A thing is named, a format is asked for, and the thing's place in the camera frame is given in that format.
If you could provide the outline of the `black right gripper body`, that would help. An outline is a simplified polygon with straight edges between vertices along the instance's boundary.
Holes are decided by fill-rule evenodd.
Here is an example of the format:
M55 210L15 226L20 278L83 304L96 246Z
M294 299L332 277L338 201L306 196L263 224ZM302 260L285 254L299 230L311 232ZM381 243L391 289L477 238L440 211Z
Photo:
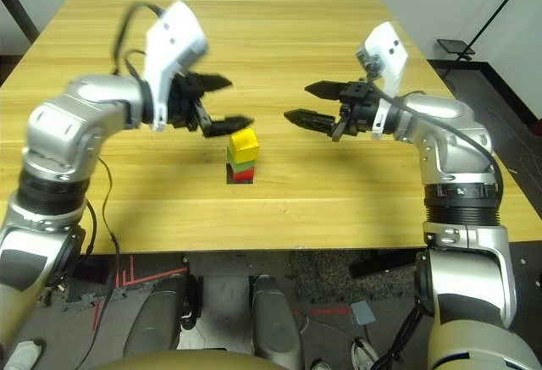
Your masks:
M332 141L343 135L356 136L371 130L379 107L378 95L365 80L337 83L339 121L332 128Z

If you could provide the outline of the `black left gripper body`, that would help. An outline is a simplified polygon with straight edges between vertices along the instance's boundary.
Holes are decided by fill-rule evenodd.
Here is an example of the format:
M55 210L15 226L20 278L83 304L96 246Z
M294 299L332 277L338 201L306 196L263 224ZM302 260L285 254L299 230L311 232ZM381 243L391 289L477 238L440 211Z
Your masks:
M207 75L177 74L172 81L168 99L168 124L175 129L200 129L204 137L211 136L211 118L201 99L210 88Z

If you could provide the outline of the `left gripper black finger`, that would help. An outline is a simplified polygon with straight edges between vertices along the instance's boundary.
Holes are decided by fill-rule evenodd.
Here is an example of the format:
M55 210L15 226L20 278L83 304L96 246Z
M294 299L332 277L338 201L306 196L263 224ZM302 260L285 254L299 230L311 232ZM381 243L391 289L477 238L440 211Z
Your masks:
M239 130L247 128L253 122L253 118L249 118L244 115L228 116L222 120L213 120L209 127L209 135L231 135Z
M232 82L218 74L199 74L204 91L217 91L232 86Z

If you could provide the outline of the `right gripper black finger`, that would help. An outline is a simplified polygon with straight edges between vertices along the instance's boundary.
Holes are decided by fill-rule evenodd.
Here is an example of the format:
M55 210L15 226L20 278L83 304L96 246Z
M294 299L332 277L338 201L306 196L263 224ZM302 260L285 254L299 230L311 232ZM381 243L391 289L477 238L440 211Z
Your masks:
M321 99L339 100L345 87L343 82L321 80L306 86L304 90Z
M335 117L321 114L309 109L294 109L284 112L285 118L292 124L305 130L317 131L332 135L336 127Z

